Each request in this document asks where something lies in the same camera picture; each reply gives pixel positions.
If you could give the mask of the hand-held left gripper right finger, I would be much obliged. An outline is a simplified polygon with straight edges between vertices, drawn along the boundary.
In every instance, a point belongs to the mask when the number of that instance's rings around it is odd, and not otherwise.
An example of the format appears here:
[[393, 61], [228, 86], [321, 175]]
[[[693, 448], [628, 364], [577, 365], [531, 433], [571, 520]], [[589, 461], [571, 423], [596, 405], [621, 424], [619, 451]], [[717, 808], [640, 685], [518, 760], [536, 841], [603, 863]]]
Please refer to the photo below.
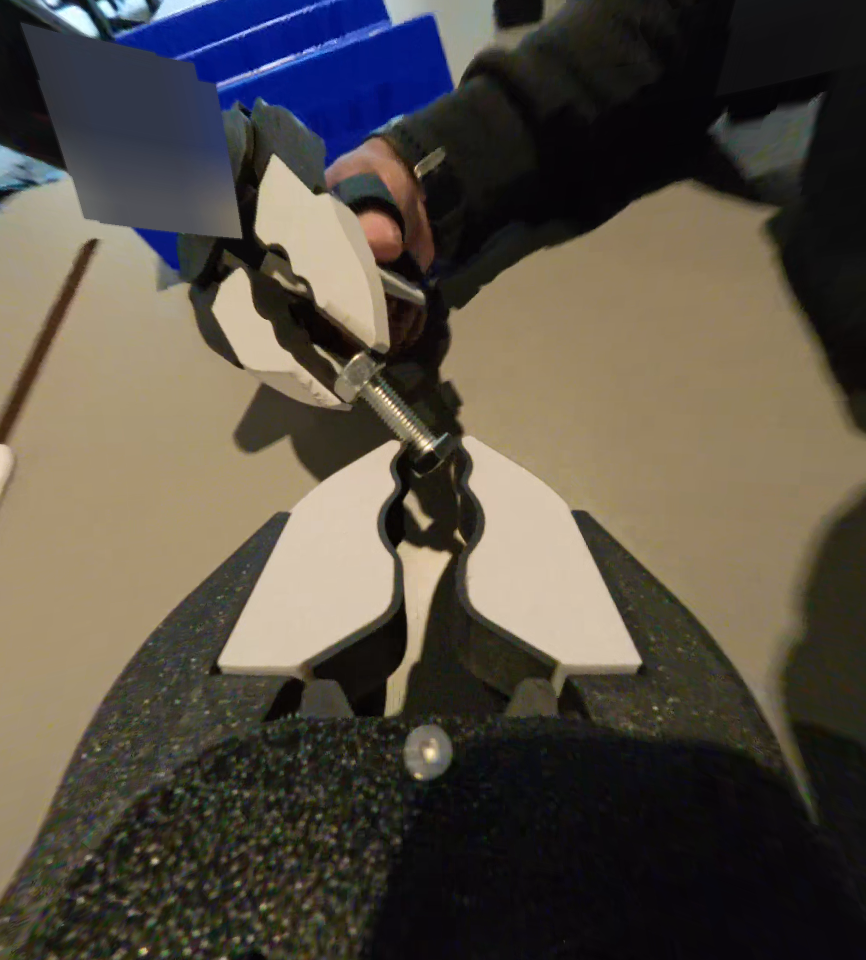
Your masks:
[[457, 479], [457, 591], [474, 674], [635, 674], [631, 632], [567, 503], [479, 439]]

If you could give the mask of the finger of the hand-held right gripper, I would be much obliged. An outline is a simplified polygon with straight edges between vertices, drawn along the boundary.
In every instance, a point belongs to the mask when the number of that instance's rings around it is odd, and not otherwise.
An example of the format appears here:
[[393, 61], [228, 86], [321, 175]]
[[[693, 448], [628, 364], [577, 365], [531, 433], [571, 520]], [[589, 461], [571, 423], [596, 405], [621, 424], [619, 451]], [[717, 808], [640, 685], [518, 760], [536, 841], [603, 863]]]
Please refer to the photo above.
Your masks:
[[235, 360], [262, 385], [291, 401], [322, 410], [350, 410], [332, 391], [335, 366], [290, 316], [284, 292], [276, 285], [271, 292], [271, 308], [263, 313], [246, 269], [234, 270], [220, 283], [211, 310]]
[[357, 215], [316, 193], [278, 155], [260, 181], [255, 235], [279, 254], [319, 313], [353, 342], [387, 354], [388, 307], [379, 269]]

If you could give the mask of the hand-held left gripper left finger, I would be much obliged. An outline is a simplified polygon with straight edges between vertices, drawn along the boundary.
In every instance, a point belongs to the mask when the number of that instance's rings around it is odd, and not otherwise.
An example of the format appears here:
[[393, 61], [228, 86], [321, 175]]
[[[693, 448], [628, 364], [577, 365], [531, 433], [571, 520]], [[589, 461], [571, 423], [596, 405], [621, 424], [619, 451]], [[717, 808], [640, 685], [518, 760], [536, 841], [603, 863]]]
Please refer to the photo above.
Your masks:
[[290, 512], [219, 654], [223, 674], [313, 674], [402, 607], [387, 521], [401, 500], [390, 440], [319, 483]]

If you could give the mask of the blue plastic bin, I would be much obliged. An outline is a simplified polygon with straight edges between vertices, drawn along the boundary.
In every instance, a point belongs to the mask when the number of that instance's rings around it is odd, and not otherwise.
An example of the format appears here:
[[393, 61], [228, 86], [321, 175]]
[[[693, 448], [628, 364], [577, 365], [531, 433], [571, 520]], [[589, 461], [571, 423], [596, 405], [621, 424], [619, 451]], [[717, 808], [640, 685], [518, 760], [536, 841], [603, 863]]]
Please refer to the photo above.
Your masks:
[[326, 161], [453, 88], [437, 18], [394, 23], [382, 1], [217, 1], [115, 42], [195, 67], [220, 108], [282, 106], [325, 144]]

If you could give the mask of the silver hex bolt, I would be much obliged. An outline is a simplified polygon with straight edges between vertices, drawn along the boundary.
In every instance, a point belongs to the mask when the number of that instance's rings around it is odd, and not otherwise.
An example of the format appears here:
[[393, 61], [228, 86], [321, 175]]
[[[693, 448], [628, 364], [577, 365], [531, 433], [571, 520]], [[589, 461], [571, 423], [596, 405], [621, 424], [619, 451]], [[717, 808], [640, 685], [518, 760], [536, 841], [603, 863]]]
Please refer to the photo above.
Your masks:
[[368, 351], [341, 362], [335, 394], [343, 402], [367, 405], [403, 444], [430, 442], [439, 437], [393, 389], [384, 376], [385, 364]]

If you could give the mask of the silver hex nut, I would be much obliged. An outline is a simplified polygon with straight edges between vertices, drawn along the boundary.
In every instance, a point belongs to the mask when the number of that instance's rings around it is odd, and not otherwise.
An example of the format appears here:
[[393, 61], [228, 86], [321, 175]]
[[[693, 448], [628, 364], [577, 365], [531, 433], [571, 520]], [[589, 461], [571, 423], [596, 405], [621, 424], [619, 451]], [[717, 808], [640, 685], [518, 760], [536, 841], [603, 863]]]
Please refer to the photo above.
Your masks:
[[449, 433], [441, 434], [429, 442], [412, 441], [408, 460], [413, 474], [425, 476], [433, 473], [451, 459], [457, 445], [457, 437]]

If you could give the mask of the person's right hand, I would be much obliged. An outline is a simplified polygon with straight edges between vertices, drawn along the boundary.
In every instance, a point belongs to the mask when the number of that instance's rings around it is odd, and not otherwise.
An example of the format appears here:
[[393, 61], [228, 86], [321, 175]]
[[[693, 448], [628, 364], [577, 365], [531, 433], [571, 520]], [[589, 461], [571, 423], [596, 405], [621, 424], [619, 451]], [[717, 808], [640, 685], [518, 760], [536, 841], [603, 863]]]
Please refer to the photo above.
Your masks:
[[383, 182], [403, 221], [399, 226], [394, 217], [373, 209], [358, 214], [377, 263], [390, 265], [408, 254], [421, 270], [430, 270], [435, 257], [434, 238], [424, 195], [412, 169], [385, 140], [370, 138], [326, 169], [326, 186], [334, 190], [360, 175], [375, 175]]

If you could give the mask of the black wristwatch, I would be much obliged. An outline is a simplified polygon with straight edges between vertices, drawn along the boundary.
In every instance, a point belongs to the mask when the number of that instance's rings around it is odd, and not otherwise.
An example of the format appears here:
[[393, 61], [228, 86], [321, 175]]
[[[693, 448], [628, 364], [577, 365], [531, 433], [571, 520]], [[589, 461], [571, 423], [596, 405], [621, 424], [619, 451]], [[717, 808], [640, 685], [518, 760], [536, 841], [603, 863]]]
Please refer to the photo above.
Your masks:
[[391, 123], [382, 126], [378, 137], [395, 153], [412, 175], [414, 181], [423, 183], [446, 160], [443, 147], [425, 145], [415, 134], [405, 117], [397, 117]]

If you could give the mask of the person's black jacket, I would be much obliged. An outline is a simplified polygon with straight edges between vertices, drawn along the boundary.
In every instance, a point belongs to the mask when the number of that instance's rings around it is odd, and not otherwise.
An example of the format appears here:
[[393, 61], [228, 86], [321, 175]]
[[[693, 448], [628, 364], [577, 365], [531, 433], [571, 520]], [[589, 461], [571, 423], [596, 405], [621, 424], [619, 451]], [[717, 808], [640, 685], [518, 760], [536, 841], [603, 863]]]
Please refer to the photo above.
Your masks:
[[734, 2], [718, 93], [732, 118], [821, 94], [770, 231], [792, 293], [866, 433], [866, 1]]

